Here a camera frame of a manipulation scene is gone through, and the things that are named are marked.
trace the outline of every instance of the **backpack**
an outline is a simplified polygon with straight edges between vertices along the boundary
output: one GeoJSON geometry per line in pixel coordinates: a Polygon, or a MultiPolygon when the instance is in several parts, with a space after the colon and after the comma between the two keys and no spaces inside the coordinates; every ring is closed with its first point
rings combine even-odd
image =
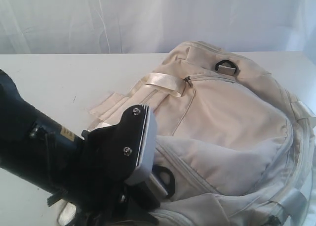
{"type": "Polygon", "coordinates": [[[145,104],[158,124],[155,164],[176,192],[160,226],[301,225],[311,194],[315,116],[252,60],[184,42],[128,95],[91,110],[92,127],[145,104]]]}

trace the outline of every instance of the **white table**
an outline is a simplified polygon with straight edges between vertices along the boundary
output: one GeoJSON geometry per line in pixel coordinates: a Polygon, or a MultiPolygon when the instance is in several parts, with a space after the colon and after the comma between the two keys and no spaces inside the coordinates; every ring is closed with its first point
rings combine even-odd
{"type": "MultiPolygon", "coordinates": [[[[300,51],[238,52],[270,71],[281,85],[316,111],[316,67],[300,51]]],[[[21,96],[38,110],[80,135],[94,118],[88,110],[110,91],[129,89],[166,54],[0,55],[0,69],[21,96]]],[[[56,209],[49,194],[0,170],[0,225],[53,226],[56,209]]]]}

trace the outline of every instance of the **white backdrop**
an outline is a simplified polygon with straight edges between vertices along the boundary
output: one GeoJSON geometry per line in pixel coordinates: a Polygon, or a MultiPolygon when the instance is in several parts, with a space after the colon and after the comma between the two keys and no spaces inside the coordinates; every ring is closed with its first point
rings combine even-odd
{"type": "Polygon", "coordinates": [[[0,0],[0,53],[230,51],[315,54],[316,0],[0,0]]]}

